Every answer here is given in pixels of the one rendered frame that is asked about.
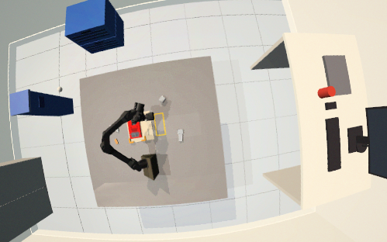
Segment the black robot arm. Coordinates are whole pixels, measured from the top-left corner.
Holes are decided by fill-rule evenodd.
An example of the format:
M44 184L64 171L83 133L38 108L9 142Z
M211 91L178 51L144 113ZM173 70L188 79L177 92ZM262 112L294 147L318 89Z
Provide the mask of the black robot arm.
M116 120L111 126L108 127L102 134L102 143L100 144L100 147L103 151L103 153L106 154L112 154L116 158L120 159L121 161L128 164L134 171L141 171L144 168L148 168L148 162L146 159L136 161L135 159L128 158L124 155L122 155L120 152L115 150L109 143L109 136L112 135L121 125L123 125L126 122L129 122L132 120L133 124L137 124L137 121L141 121L142 115L144 111L144 104L140 104L135 102L134 108L130 111L125 111L123 114Z

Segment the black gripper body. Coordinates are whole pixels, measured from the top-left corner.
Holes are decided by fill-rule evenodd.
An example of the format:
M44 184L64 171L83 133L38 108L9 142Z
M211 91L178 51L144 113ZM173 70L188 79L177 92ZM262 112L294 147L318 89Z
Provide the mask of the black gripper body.
M153 112L148 112L146 115L141 113L141 115L142 115L141 121L145 121L145 119L147 119L147 118L148 118L148 120L154 120L154 113ZM137 121L137 122L141 122L141 121Z

